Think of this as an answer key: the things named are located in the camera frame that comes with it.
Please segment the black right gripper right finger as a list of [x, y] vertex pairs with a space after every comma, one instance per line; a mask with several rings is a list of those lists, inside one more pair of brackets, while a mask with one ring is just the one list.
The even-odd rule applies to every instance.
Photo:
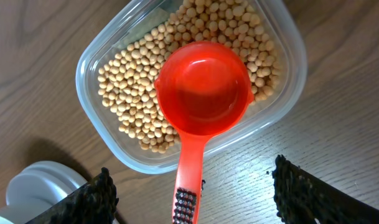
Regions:
[[373, 208], [287, 160], [275, 159], [274, 202], [283, 223], [379, 224], [379, 210]]

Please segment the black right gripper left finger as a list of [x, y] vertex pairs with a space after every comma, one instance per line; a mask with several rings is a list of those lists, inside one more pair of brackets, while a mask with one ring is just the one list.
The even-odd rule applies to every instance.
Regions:
[[119, 198], [105, 167], [101, 173], [27, 224], [112, 224]]

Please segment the red measuring scoop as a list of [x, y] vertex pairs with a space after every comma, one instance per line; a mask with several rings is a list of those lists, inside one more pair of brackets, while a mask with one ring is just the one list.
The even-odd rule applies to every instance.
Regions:
[[199, 41], [176, 50], [154, 86], [160, 109], [181, 141], [172, 222], [196, 223], [205, 145], [241, 120], [254, 100], [250, 78], [233, 50]]

